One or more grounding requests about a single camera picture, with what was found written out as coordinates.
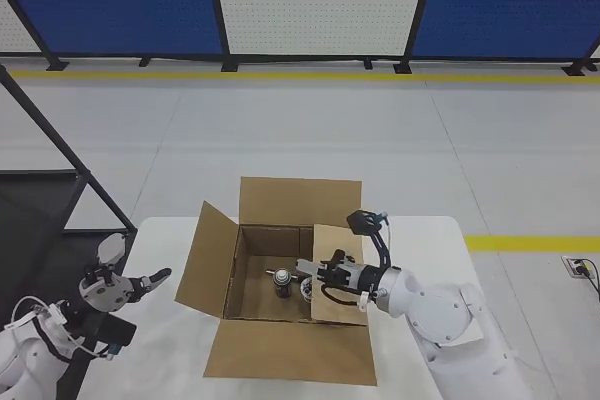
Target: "blue partition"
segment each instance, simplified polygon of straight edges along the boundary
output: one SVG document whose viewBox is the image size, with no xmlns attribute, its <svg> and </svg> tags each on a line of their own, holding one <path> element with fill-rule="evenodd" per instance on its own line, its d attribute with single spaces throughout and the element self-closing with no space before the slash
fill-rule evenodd
<svg viewBox="0 0 600 400">
<path fill-rule="evenodd" d="M 580 58 L 600 35 L 600 0 L 427 0 L 413 56 Z"/>
<path fill-rule="evenodd" d="M 19 0 L 56 53 L 221 54 L 212 0 Z"/>
</svg>

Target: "cardboard box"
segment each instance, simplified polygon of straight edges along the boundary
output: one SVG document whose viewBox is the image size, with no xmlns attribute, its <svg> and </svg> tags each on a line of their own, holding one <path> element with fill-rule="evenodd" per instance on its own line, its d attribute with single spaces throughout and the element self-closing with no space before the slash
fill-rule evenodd
<svg viewBox="0 0 600 400">
<path fill-rule="evenodd" d="M 338 248 L 362 262 L 362 239 L 346 226 L 361 191 L 355 181 L 242 178 L 240 224 L 203 204 L 176 301 L 222 319 L 204 376 L 376 385 L 367 315 L 326 299 L 315 279 L 311 304 L 295 283 L 280 299 L 264 272 Z"/>
</svg>

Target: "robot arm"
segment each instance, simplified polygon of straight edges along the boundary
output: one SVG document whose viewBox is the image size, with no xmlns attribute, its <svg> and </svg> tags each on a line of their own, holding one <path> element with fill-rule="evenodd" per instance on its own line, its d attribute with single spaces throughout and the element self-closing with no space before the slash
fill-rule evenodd
<svg viewBox="0 0 600 400">
<path fill-rule="evenodd" d="M 380 266 L 356 264 L 342 250 L 321 264 L 298 260 L 299 271 L 324 282 L 325 296 L 340 304 L 357 305 L 361 311 L 371 301 L 393 318 L 404 315 L 445 400 L 533 398 L 478 288 L 471 284 L 422 286 L 410 271 L 391 265 L 379 234 L 382 221 L 387 222 L 386 214 L 356 211 L 347 221 L 354 234 L 371 237 Z M 333 295 L 336 290 L 358 294 L 360 300 L 343 302 Z M 483 338 L 454 344 L 472 321 Z"/>
<path fill-rule="evenodd" d="M 114 269 L 124 256 L 125 240 L 120 234 L 105 239 L 94 265 L 79 284 L 80 298 L 46 305 L 26 296 L 14 309 L 12 321 L 0 332 L 0 400 L 53 400 L 56 383 L 64 375 L 75 350 L 93 358 L 111 360 L 129 345 L 135 325 L 110 315 L 126 303 L 135 303 L 164 282 L 171 270 L 150 277 L 118 276 Z M 38 302 L 25 316 L 14 321 L 25 300 Z M 95 353 L 82 346 L 85 339 L 106 344 Z"/>
</svg>

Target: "black shelf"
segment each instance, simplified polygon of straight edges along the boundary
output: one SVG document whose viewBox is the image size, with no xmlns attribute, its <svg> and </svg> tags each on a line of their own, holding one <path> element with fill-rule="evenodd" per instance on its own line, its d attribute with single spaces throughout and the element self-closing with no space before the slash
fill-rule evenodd
<svg viewBox="0 0 600 400">
<path fill-rule="evenodd" d="M 96 262 L 100 242 L 113 233 L 131 250 L 137 228 L 104 190 L 51 123 L 0 64 L 2 85 L 74 169 L 0 171 L 0 331 L 16 302 L 35 295 L 46 303 L 75 299 L 84 268 Z M 121 229 L 65 229 L 84 189 L 90 186 L 120 220 Z M 126 257 L 117 265 L 122 274 Z M 94 343 L 85 342 L 86 346 Z M 58 382 L 58 400 L 75 399 L 89 366 L 76 351 Z"/>
<path fill-rule="evenodd" d="M 86 184 L 75 170 L 0 171 L 0 331 L 30 293 Z"/>
</svg>

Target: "electrical outlet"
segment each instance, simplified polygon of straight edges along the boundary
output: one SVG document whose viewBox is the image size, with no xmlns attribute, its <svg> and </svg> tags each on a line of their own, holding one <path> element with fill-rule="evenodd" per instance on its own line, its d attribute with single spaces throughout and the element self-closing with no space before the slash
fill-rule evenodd
<svg viewBox="0 0 600 400">
<path fill-rule="evenodd" d="M 580 272 L 578 272 L 576 270 L 577 267 L 585 267 L 586 269 L 589 270 L 589 277 L 591 279 L 595 279 L 595 274 L 589 268 L 589 266 L 584 261 L 582 261 L 581 259 L 579 259 L 577 257 L 562 256 L 562 263 L 564 264 L 564 267 L 567 269 L 569 276 L 571 276 L 572 278 L 586 279 L 587 277 L 584 276 L 584 274 L 581 274 Z"/>
</svg>

